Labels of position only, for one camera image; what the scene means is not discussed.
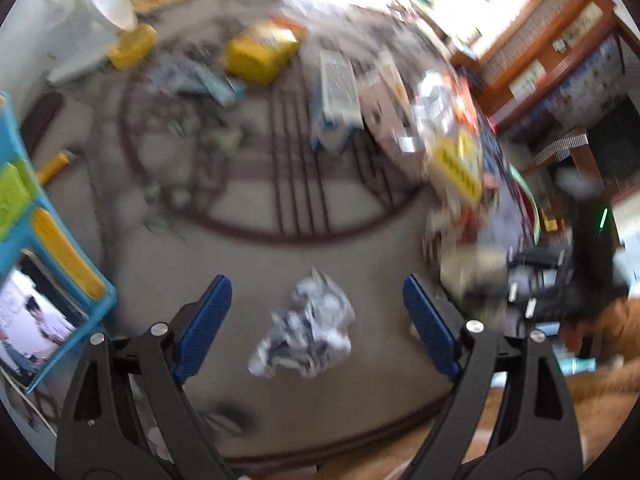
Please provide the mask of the person's right hand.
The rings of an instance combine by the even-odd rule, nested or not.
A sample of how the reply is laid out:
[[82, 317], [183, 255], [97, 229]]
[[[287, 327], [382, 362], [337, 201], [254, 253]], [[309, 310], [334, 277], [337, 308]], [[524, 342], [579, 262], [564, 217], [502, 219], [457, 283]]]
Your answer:
[[597, 359], [602, 349], [602, 330], [595, 320], [566, 322], [559, 332], [567, 351], [578, 359]]

